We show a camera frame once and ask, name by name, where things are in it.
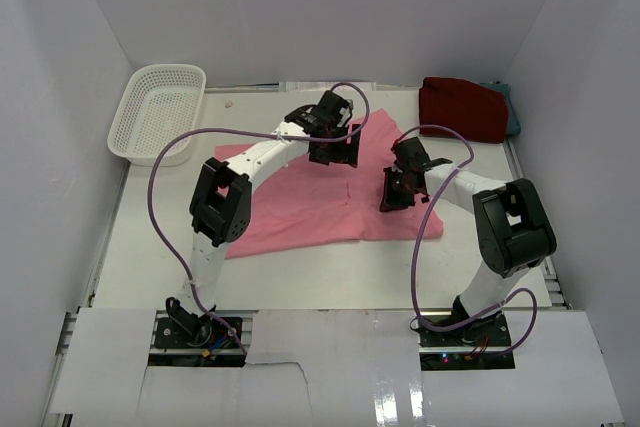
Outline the pink t shirt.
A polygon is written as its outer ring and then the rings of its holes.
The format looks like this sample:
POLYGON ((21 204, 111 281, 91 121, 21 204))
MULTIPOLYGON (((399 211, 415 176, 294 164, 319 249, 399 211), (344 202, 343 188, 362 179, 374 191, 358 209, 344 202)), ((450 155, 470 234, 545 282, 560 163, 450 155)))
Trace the pink t shirt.
POLYGON ((394 160, 401 134, 384 110, 362 131, 358 166, 310 162, 305 156, 270 176, 252 194, 247 231, 231 244, 229 259, 346 241, 413 240, 428 205, 379 211, 383 169, 394 160))

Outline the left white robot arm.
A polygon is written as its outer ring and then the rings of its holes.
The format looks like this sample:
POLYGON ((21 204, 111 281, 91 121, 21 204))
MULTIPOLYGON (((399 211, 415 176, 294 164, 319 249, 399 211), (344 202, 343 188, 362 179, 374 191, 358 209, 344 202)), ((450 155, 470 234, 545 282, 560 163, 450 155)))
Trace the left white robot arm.
POLYGON ((247 231, 258 187, 291 161, 357 166, 360 130, 353 103, 333 89, 315 104, 298 107, 262 141, 226 160, 214 157, 200 171, 189 205, 193 243, 180 294, 165 308, 188 345, 204 346, 238 332, 211 318, 215 291, 229 247, 247 231))

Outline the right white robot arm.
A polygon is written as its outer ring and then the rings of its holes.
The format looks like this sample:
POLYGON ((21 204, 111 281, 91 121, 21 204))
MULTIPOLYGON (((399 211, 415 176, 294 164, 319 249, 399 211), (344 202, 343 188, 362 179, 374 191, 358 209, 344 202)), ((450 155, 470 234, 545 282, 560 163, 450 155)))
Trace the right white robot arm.
POLYGON ((405 210, 420 195, 426 211, 418 227, 410 271, 411 302, 418 332, 447 334, 472 346, 488 332, 486 318, 497 314, 521 292, 516 284, 557 249, 557 239, 534 184, 525 178, 509 182, 477 175, 466 169, 474 158, 460 165, 432 158, 415 137, 398 140, 392 148, 395 161, 384 170, 380 211, 405 210), (466 289, 453 301, 450 315, 432 321, 420 313, 417 294, 419 251, 436 203, 445 200, 473 215, 481 263, 466 289))

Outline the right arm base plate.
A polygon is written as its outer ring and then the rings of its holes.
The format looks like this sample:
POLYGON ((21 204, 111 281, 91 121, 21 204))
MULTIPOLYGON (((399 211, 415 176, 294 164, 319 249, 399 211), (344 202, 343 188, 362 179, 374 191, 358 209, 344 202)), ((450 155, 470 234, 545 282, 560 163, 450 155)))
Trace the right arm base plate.
POLYGON ((410 329, 419 336, 420 367, 423 372, 461 372, 513 370, 511 335, 502 312, 459 331, 432 332, 420 327, 416 319, 410 329))

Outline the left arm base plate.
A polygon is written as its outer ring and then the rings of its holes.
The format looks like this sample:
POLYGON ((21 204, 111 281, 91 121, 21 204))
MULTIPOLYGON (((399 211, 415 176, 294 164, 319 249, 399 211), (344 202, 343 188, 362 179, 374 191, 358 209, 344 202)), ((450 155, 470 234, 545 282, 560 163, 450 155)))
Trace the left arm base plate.
POLYGON ((240 368, 246 355, 233 335, 220 324, 204 326, 193 340, 169 317, 157 321, 148 357, 153 367, 240 368))

